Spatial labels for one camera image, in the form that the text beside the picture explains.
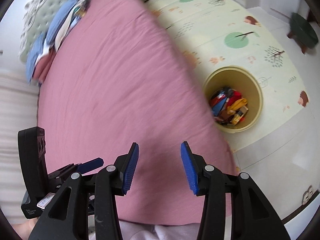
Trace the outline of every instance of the headboard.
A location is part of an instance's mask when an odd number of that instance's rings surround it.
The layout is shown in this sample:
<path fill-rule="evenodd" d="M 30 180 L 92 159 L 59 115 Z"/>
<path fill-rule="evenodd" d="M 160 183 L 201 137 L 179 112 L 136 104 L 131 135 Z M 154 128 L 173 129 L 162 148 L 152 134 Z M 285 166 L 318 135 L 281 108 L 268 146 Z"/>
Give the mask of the headboard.
<path fill-rule="evenodd" d="M 31 45 L 41 32 L 47 32 L 49 25 L 59 10 L 61 4 L 66 0 L 32 0 L 27 3 L 24 27 L 21 34 L 21 45 L 19 58 L 22 62 L 27 61 Z"/>

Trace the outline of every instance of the floor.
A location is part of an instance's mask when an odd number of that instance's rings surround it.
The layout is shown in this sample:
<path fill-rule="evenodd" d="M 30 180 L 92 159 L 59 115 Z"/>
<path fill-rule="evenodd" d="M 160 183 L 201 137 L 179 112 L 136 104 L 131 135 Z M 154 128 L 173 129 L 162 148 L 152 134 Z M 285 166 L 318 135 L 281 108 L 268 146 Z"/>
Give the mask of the floor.
<path fill-rule="evenodd" d="M 320 182 L 320 45 L 303 55 L 287 38 L 289 25 L 260 7 L 249 11 L 272 33 L 289 54 L 309 95 L 310 103 L 292 119 L 259 141 L 234 153 L 237 166 L 255 180 L 281 219 L 299 206 L 302 196 Z M 312 23 L 320 37 L 320 27 Z"/>

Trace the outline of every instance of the silver screw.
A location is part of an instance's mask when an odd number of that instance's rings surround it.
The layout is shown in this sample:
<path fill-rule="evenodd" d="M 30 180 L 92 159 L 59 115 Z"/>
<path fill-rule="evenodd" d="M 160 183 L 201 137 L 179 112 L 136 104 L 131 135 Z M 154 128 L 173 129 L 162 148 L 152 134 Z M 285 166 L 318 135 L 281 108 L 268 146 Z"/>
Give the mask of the silver screw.
<path fill-rule="evenodd" d="M 242 173 L 240 174 L 240 177 L 241 177 L 242 179 L 249 179 L 249 174 L 248 174 L 248 173 L 245 173 L 245 172 L 242 172 Z"/>
<path fill-rule="evenodd" d="M 116 170 L 116 167 L 114 165 L 109 165 L 107 167 L 107 171 L 111 172 L 111 171 L 115 171 Z"/>
<path fill-rule="evenodd" d="M 71 174 L 71 179 L 78 179 L 80 177 L 80 174 L 75 172 Z"/>
<path fill-rule="evenodd" d="M 204 167 L 204 169 L 205 169 L 206 171 L 214 171 L 214 167 L 213 167 L 212 165 L 206 165 L 206 166 Z"/>

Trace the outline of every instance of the bucket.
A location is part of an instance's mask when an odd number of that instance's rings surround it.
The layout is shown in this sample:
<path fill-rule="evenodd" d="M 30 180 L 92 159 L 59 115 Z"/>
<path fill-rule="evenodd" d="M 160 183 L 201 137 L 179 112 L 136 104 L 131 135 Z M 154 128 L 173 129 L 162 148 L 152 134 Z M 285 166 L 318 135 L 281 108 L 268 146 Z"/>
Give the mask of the bucket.
<path fill-rule="evenodd" d="M 249 129 L 253 126 L 262 111 L 263 97 L 257 80 L 245 69 L 238 66 L 223 67 L 210 74 L 204 82 L 203 90 L 207 101 L 212 95 L 223 87 L 231 87 L 242 94 L 248 100 L 249 111 L 243 122 L 232 127 L 218 124 L 223 132 L 236 133 Z"/>

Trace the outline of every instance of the green stool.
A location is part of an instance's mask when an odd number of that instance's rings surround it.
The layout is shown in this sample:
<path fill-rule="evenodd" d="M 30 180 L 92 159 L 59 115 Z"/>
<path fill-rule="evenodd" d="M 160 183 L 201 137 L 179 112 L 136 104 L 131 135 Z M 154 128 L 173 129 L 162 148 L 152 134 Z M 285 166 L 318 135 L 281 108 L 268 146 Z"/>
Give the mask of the green stool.
<path fill-rule="evenodd" d="M 319 42 L 317 34 L 308 21 L 297 13 L 292 13 L 288 38 L 296 36 L 302 43 L 301 50 L 305 54 L 307 48 L 313 49 Z"/>

